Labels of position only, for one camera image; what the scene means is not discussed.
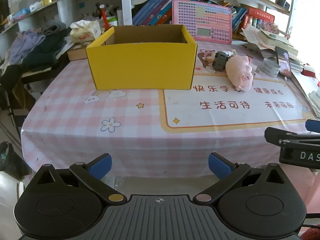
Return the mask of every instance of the pink plush toy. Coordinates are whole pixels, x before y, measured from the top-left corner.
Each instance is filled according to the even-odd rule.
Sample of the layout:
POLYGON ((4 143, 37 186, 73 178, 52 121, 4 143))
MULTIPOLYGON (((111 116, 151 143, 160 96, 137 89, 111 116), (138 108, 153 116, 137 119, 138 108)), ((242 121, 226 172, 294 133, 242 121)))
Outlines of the pink plush toy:
POLYGON ((251 58, 247 56, 235 55, 231 57, 226 64, 226 72, 231 83, 236 90, 248 91, 252 86, 253 75, 252 67, 249 66, 251 58))

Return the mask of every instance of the star print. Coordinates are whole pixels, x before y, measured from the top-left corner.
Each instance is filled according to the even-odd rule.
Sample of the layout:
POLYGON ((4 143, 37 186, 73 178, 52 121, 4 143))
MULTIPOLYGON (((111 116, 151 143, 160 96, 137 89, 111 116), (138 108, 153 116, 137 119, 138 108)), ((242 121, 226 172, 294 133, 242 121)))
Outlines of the star print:
POLYGON ((137 104, 138 109, 143 108, 143 107, 144 107, 144 104, 142 104, 142 103, 137 104))
POLYGON ((176 124, 178 124, 178 122, 180 122, 180 120, 179 120, 178 118, 175 118, 175 119, 173 120, 173 122, 176 123, 176 124))

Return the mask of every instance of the clothing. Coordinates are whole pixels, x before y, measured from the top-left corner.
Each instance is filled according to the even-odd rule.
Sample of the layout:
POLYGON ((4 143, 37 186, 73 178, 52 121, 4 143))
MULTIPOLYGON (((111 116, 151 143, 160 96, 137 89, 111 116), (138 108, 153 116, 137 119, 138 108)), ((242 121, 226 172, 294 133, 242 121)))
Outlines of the clothing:
POLYGON ((55 20, 50 20, 48 26, 43 29, 46 36, 57 34, 62 30, 65 30, 67 26, 62 22, 56 22, 55 20))
POLYGON ((45 39, 44 35, 27 31, 19 33, 10 48, 10 63, 17 65, 26 57, 36 46, 41 44, 45 39))
POLYGON ((39 71, 52 67, 57 64, 56 56, 65 45, 64 38, 70 33, 71 29, 65 29, 55 35, 49 35, 45 40, 36 46, 22 63, 23 72, 39 71))

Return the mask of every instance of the black clamp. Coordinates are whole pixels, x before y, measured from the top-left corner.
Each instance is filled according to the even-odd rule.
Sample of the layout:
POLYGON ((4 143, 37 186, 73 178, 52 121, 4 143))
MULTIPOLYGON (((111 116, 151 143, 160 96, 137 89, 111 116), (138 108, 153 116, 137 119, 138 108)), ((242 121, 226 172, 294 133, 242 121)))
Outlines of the black clamp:
POLYGON ((267 142, 281 147, 280 163, 320 169, 320 135, 301 135, 268 127, 264 137, 267 142))
POLYGON ((253 169, 217 153, 210 154, 208 164, 220 181, 193 201, 188 195, 132 195, 128 200, 100 181, 111 170, 108 154, 69 169, 44 164, 18 200, 15 219, 25 240, 129 240, 134 232, 140 239, 161 240, 179 234, 203 239, 201 232, 208 239, 299 239, 306 207, 278 164, 253 169))

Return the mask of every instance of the yellow cardboard box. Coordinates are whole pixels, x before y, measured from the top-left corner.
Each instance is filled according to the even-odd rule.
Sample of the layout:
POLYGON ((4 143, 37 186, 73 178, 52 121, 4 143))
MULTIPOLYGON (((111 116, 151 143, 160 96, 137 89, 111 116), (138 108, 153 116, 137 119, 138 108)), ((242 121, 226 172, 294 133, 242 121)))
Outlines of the yellow cardboard box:
POLYGON ((86 52, 97 90, 191 89, 197 44, 183 25, 114 26, 86 52))

